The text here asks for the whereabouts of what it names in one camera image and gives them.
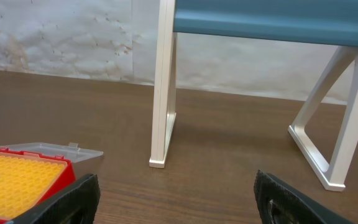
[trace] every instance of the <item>white backdrop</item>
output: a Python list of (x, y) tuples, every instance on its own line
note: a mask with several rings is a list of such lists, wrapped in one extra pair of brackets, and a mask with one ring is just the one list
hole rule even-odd
[[(0, 1), (0, 70), (153, 85), (158, 5), (159, 0)], [(335, 49), (179, 34), (178, 86), (305, 100)], [(346, 103), (352, 70), (353, 65), (325, 102)]]

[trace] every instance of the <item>white stand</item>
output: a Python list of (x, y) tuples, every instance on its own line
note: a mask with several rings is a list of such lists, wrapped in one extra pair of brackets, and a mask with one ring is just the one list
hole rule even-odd
[[(305, 125), (329, 89), (353, 60), (356, 60), (356, 65), (346, 112), (336, 141), (334, 154), (328, 164), (306, 135)], [(339, 47), (336, 50), (288, 131), (325, 189), (333, 191), (344, 190), (344, 181), (358, 141), (358, 49)]]
[(175, 0), (160, 0), (155, 66), (152, 155), (150, 167), (164, 168), (175, 122), (176, 48), (173, 33)]

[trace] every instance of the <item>blue panel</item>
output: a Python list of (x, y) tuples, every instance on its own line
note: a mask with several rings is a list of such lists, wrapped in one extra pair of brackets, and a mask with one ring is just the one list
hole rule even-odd
[(176, 0), (174, 32), (358, 47), (358, 0)]

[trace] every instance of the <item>yellow perforated surface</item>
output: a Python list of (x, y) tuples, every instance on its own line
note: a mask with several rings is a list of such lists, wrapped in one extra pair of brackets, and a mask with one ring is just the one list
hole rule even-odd
[(0, 216), (28, 210), (64, 168), (62, 164), (0, 155)]

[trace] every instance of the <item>transparent lid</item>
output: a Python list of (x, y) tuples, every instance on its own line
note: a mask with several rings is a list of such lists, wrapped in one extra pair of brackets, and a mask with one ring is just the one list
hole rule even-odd
[(56, 155), (63, 155), (65, 159), (70, 160), (72, 163), (81, 162), (103, 155), (103, 152), (101, 151), (82, 149), (78, 148), (77, 146), (78, 144), (76, 143), (70, 143), (68, 146), (59, 146), (55, 144), (35, 142), (0, 147), (8, 147), (9, 150), (12, 151), (38, 152), (44, 156), (55, 157)]

